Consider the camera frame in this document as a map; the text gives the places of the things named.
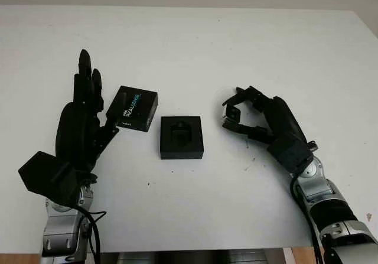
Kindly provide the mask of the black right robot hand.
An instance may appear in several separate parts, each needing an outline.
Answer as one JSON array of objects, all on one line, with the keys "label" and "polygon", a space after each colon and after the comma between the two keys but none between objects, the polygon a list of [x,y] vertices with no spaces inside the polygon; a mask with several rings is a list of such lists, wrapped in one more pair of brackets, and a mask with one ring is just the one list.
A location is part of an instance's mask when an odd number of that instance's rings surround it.
[{"label": "black right robot hand", "polygon": [[[241,111],[236,105],[245,101],[249,101],[252,108],[264,115],[268,128],[240,123]],[[280,97],[269,98],[252,86],[247,89],[237,87],[236,94],[223,102],[222,106],[224,107],[222,127],[234,133],[246,135],[252,140],[265,144],[271,144],[278,138],[291,134],[299,141],[307,143],[299,123],[289,106]]]}]

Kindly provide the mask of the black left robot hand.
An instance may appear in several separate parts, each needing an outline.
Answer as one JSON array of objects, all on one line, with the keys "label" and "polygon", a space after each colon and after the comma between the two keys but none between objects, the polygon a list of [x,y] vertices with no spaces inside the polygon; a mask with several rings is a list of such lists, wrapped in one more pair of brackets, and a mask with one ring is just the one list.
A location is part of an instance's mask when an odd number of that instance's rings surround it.
[{"label": "black left robot hand", "polygon": [[78,73],[74,75],[73,100],[63,108],[58,123],[56,157],[68,161],[76,170],[92,171],[101,153],[119,132],[117,125],[126,99],[125,92],[116,95],[101,126],[98,114],[104,109],[102,78],[98,69],[92,69],[88,51],[82,49]]}]

